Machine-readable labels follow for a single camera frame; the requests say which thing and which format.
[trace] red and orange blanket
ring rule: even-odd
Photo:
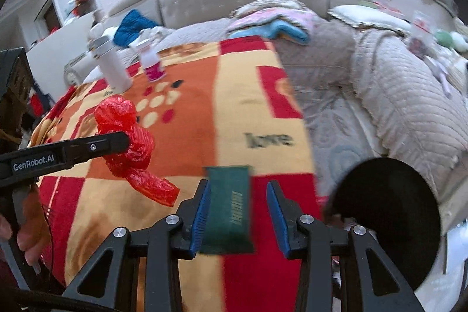
[[[171,214],[193,196],[204,168],[252,167],[254,254],[198,255],[180,261],[186,312],[293,311],[299,267],[280,253],[266,204],[266,184],[278,180],[286,197],[319,217],[312,153],[300,108],[270,42],[259,37],[190,44],[160,52],[167,75],[148,83],[139,64],[124,97],[156,149],[149,166],[181,192],[165,207],[115,178],[102,158],[40,180],[54,241],[53,273],[69,283],[117,226],[138,230]],[[37,127],[32,145],[97,132],[93,111],[112,94],[104,80],[71,89]],[[50,248],[43,253],[51,264]],[[144,266],[141,267],[141,279]],[[139,285],[142,303],[143,283]]]

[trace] metal screw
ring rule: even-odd
[[[361,225],[354,226],[352,228],[352,231],[355,232],[357,235],[364,235],[367,232],[366,228]]]
[[[175,214],[171,214],[170,216],[166,217],[166,223],[168,223],[169,225],[175,225],[179,221],[180,221],[179,216],[177,216]]]
[[[125,228],[117,228],[114,230],[114,237],[120,238],[127,234],[127,230]]]
[[[310,223],[314,222],[314,218],[310,215],[310,214],[303,214],[300,216],[299,220],[302,222],[302,223],[306,223],[307,225],[309,225]]]

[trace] green sponge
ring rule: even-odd
[[[248,166],[207,167],[211,202],[202,254],[253,253]]]
[[[453,38],[447,31],[438,30],[435,35],[437,44],[445,48],[454,48]]]

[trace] quilted bedspread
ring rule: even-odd
[[[389,156],[420,172],[438,197],[468,149],[462,96],[453,89],[452,99],[447,99],[427,65],[391,31],[364,32],[351,66],[350,82]],[[463,194],[460,205],[468,202],[468,192]]]
[[[249,165],[255,253],[180,261],[184,311],[292,311],[300,263],[285,260],[277,247],[267,182],[277,179],[304,211],[318,217],[319,210],[307,131],[273,45],[249,37],[160,55],[165,78],[149,84],[134,64],[133,86],[123,95],[135,102],[140,124],[155,136],[149,170],[181,189],[176,205],[147,199],[115,178],[102,158],[44,176],[39,190],[51,223],[53,274],[68,284],[114,228],[147,228],[173,213],[193,196],[205,167]],[[104,80],[71,90],[35,130],[32,144],[94,135],[93,111],[110,94]],[[50,265],[50,248],[43,258]],[[140,282],[140,310],[142,294]]]

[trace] black circular disc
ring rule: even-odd
[[[437,256],[441,218],[431,189],[412,167],[389,158],[357,165],[328,201],[325,218],[333,214],[375,230],[413,290],[425,280]]]

